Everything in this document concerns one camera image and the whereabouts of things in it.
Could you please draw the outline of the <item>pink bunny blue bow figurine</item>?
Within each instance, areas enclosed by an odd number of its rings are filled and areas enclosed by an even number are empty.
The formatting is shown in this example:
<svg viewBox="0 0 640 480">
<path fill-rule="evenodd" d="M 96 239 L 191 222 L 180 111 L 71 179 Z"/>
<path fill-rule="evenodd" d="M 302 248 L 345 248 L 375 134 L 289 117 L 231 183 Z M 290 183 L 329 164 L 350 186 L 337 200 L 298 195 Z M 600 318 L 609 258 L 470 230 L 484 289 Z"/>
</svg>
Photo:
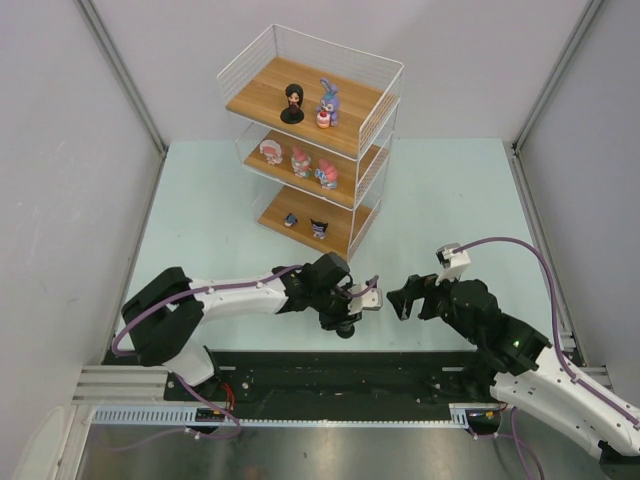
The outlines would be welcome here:
<svg viewBox="0 0 640 480">
<path fill-rule="evenodd" d="M 314 172 L 315 178 L 319 181 L 320 186 L 325 190 L 333 190 L 338 185 L 338 170 L 334 164 L 328 160 L 321 158 Z"/>
</svg>

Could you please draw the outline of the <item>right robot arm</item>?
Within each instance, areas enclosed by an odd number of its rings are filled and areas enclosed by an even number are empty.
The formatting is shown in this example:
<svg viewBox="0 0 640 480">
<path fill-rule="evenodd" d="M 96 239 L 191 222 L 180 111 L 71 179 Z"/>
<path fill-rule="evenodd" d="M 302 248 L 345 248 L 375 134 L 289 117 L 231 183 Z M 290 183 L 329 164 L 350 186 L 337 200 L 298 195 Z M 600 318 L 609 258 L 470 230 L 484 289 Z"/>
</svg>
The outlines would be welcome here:
<svg viewBox="0 0 640 480">
<path fill-rule="evenodd" d="M 639 410 L 571 364 L 549 339 L 503 312 L 480 280 L 410 276 L 387 298 L 406 320 L 439 318 L 475 346 L 461 377 L 474 400 L 522 410 L 572 439 L 610 479 L 639 476 Z"/>
</svg>

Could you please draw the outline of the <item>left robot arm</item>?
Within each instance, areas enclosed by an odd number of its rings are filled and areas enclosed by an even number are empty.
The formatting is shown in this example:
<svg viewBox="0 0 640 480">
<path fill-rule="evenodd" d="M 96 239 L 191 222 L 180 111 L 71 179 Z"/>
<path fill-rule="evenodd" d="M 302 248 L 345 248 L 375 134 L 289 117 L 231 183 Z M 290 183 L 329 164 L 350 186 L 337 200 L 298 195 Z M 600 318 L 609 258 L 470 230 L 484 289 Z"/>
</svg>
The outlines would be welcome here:
<svg viewBox="0 0 640 480">
<path fill-rule="evenodd" d="M 198 280 L 171 267 L 122 307 L 124 327 L 113 340 L 112 352 L 133 355 L 145 367 L 163 366 L 196 387 L 216 375 L 208 350 L 193 339 L 201 325 L 252 313 L 312 309 L 323 329 L 348 335 L 369 288 L 368 282 L 353 282 L 348 264 L 335 253 L 235 281 Z"/>
</svg>

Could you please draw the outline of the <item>white pink round figurine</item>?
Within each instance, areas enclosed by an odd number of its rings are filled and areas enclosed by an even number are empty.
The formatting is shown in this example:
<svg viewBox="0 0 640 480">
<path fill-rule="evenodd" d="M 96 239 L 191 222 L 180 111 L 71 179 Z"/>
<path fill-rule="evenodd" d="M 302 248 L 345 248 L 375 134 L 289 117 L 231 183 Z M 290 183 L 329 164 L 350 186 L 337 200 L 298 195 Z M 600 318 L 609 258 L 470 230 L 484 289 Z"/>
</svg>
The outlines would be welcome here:
<svg viewBox="0 0 640 480">
<path fill-rule="evenodd" d="M 282 147 L 272 139 L 263 140 L 259 144 L 259 153 L 269 165 L 279 165 L 283 161 Z"/>
</svg>

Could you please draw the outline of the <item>black duck figurine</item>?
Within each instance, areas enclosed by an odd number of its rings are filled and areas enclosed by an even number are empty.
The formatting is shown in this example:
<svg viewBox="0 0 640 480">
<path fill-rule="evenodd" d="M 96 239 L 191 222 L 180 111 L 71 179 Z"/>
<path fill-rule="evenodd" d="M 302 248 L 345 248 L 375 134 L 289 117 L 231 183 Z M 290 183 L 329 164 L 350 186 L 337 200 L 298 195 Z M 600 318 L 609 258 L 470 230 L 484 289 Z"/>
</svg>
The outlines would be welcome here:
<svg viewBox="0 0 640 480">
<path fill-rule="evenodd" d="M 285 88 L 288 105 L 280 114 L 280 120 L 285 124 L 298 124 L 304 119 L 302 105 L 304 102 L 304 90 L 295 83 Z"/>
<path fill-rule="evenodd" d="M 342 324 L 335 329 L 335 333 L 342 339 L 349 339 L 355 334 L 353 324 Z"/>
</svg>

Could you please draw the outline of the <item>pink bunny flower crown figurine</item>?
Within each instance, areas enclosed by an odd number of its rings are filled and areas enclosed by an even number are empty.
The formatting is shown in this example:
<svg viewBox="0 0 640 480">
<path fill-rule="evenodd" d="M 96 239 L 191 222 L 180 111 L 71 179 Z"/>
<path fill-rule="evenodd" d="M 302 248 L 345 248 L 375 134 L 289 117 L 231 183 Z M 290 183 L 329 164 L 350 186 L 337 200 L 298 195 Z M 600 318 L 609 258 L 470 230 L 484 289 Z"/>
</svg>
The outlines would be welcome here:
<svg viewBox="0 0 640 480">
<path fill-rule="evenodd" d="M 292 148 L 291 166 L 296 177 L 300 179 L 310 177 L 311 158 L 302 148 L 297 146 Z"/>
</svg>

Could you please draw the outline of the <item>purple rabbit figurine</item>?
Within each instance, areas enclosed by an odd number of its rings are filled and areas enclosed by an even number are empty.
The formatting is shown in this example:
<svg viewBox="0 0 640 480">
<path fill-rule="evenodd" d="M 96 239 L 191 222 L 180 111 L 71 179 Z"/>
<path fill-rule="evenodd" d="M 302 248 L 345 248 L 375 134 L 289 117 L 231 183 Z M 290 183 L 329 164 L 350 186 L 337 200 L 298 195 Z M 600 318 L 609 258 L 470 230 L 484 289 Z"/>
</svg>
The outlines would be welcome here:
<svg viewBox="0 0 640 480">
<path fill-rule="evenodd" d="M 321 129 L 336 127 L 339 122 L 340 97 L 339 88 L 328 78 L 321 78 L 320 84 L 324 95 L 316 108 L 316 124 Z"/>
</svg>

